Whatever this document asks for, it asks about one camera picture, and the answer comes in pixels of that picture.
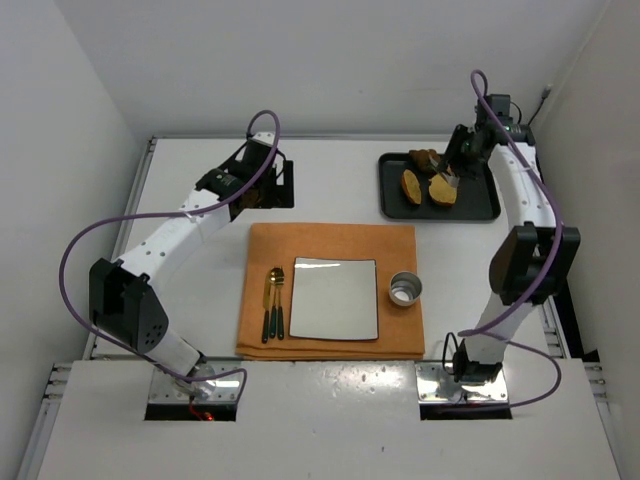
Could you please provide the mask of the dark brown bread piece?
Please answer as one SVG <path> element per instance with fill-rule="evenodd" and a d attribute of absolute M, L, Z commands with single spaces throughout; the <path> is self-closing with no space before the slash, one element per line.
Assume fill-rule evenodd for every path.
<path fill-rule="evenodd" d="M 446 164 L 434 149 L 410 150 L 409 157 L 425 174 L 437 174 L 445 170 Z"/>

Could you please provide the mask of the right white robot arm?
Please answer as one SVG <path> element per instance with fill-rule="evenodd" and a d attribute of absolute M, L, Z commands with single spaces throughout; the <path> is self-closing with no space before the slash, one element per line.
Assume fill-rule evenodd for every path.
<path fill-rule="evenodd" d="M 544 185 L 529 127 L 514 123 L 506 95 L 480 97 L 474 134 L 462 153 L 488 165 L 509 232 L 489 266 L 491 295 L 477 325 L 460 333 L 452 359 L 457 382 L 485 383 L 500 373 L 507 344 L 526 317 L 566 282 L 581 236 L 564 226 Z"/>

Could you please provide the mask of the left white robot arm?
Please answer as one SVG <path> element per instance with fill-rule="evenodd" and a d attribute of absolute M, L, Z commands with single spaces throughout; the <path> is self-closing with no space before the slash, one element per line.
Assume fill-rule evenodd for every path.
<path fill-rule="evenodd" d="M 249 134 L 230 158 L 195 184 L 175 216 L 114 261 L 89 272 L 92 324 L 171 371 L 188 385 L 204 374 L 204 355 L 171 329 L 159 299 L 170 277 L 214 233 L 248 209 L 290 208 L 293 190 L 277 182 L 273 133 Z"/>

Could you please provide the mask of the metal serving tongs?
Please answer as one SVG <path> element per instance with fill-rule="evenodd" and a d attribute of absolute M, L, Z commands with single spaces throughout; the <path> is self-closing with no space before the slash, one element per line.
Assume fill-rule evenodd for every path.
<path fill-rule="evenodd" d="M 431 165 L 431 168 L 433 170 L 433 172 L 436 175 L 439 175 L 440 177 L 442 177 L 450 187 L 452 188 L 457 188 L 459 185 L 459 178 L 454 174 L 451 173 L 448 168 L 449 165 L 448 163 L 443 160 L 440 157 L 436 157 L 433 155 L 429 156 L 429 163 Z"/>

